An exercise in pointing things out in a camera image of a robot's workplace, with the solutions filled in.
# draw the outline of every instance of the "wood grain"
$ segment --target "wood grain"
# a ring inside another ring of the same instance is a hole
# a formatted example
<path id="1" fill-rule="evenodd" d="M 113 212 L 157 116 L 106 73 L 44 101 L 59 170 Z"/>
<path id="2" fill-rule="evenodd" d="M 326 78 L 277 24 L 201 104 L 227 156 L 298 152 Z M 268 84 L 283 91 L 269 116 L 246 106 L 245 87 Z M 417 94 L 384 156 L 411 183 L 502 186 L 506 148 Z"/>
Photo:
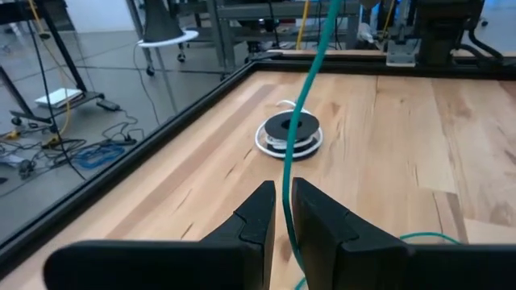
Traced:
<path id="1" fill-rule="evenodd" d="M 0 282 L 44 289 L 55 249 L 91 238 L 198 240 L 263 180 L 280 192 L 282 162 L 258 151 L 256 128 L 294 100 L 306 74 L 256 72 Z M 371 223 L 400 235 L 516 242 L 516 86 L 511 82 L 320 74 L 306 103 L 325 140 L 295 163 Z M 302 277 L 277 195 L 271 289 Z M 419 238 L 411 242 L 444 242 Z"/>

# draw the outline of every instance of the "teal cable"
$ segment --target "teal cable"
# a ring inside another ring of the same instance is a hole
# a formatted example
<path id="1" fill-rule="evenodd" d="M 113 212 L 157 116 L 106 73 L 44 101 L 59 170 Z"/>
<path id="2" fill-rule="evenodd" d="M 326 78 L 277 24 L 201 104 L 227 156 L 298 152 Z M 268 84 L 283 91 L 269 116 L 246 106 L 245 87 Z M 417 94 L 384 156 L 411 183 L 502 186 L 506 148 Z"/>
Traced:
<path id="1" fill-rule="evenodd" d="M 450 242 L 453 242 L 456 245 L 460 245 L 460 242 L 455 240 L 454 238 L 448 237 L 445 234 L 435 233 L 435 232 L 417 232 L 417 233 L 411 233 L 411 234 L 403 234 L 400 236 L 400 239 L 406 240 L 408 238 L 416 238 L 416 237 L 440 237 L 440 238 L 444 238 Z M 301 279 L 301 281 L 299 281 L 299 283 L 296 285 L 296 287 L 294 287 L 294 290 L 301 290 L 301 288 L 303 287 L 303 285 L 305 283 L 306 283 L 306 278 L 303 277 Z"/>
<path id="2" fill-rule="evenodd" d="M 306 96 L 310 92 L 314 78 L 317 72 L 321 68 L 323 63 L 328 43 L 330 42 L 330 36 L 333 32 L 335 25 L 335 19 L 337 18 L 337 12 L 339 11 L 340 0 L 331 0 L 330 10 L 328 11 L 327 21 L 324 23 L 324 30 L 322 31 L 321 42 L 317 48 L 317 55 L 315 56 L 314 62 L 310 67 L 308 76 L 305 79 L 305 84 L 302 87 L 299 99 L 296 102 L 296 106 L 293 109 L 292 119 L 290 120 L 289 134 L 287 138 L 286 150 L 285 150 L 285 166 L 283 167 L 283 187 L 282 187 L 282 198 L 283 198 L 283 213 L 285 214 L 285 221 L 287 225 L 287 232 L 289 233 L 290 246 L 296 260 L 298 261 L 299 267 L 303 270 L 303 264 L 301 255 L 299 253 L 298 241 L 296 240 L 296 234 L 293 228 L 292 212 L 290 211 L 290 169 L 292 167 L 292 155 L 293 155 L 293 144 L 296 139 L 296 130 L 298 128 L 299 115 L 301 113 L 303 104 L 305 103 Z"/>
<path id="3" fill-rule="evenodd" d="M 408 238 L 416 238 L 416 237 L 439 237 L 439 238 L 444 238 L 445 240 L 448 240 L 449 242 L 453 242 L 456 245 L 460 245 L 460 242 L 457 241 L 456 239 L 448 237 L 445 234 L 435 233 L 435 232 L 417 232 L 417 233 L 412 233 L 412 234 L 403 234 L 400 236 L 400 239 L 406 240 Z"/>

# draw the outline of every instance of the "black table frame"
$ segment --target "black table frame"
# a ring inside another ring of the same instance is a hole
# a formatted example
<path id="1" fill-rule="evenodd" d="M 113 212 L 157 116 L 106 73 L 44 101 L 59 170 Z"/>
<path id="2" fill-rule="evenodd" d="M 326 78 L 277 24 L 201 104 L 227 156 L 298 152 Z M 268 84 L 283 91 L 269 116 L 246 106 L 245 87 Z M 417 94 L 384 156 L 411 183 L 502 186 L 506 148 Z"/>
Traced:
<path id="1" fill-rule="evenodd" d="M 309 70 L 313 59 L 313 55 L 276 56 L 271 60 L 251 62 L 232 73 L 204 97 L 161 124 L 147 138 L 121 156 L 117 162 L 101 170 L 34 217 L 9 238 L 2 240 L 0 277 L 15 269 L 254 72 L 305 73 Z M 451 68 L 393 68 L 385 65 L 385 56 L 327 56 L 320 72 L 516 81 L 516 67 L 479 69 L 476 66 L 476 60 L 471 57 L 457 57 L 456 66 Z"/>

